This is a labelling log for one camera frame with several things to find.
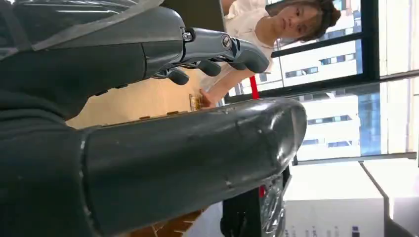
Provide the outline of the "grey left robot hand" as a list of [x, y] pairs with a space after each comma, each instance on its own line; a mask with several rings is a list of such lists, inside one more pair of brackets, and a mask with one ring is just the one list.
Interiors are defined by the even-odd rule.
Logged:
[[277, 178], [306, 111], [261, 98], [77, 130], [91, 96], [182, 68], [261, 73], [268, 60], [227, 33], [187, 28], [159, 0], [0, 3], [0, 234], [114, 237]]

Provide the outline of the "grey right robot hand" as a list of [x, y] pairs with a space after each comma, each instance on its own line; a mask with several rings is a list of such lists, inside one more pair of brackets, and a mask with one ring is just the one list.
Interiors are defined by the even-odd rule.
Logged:
[[284, 193], [291, 178], [288, 166], [267, 184], [223, 201], [220, 230], [225, 237], [284, 237]]

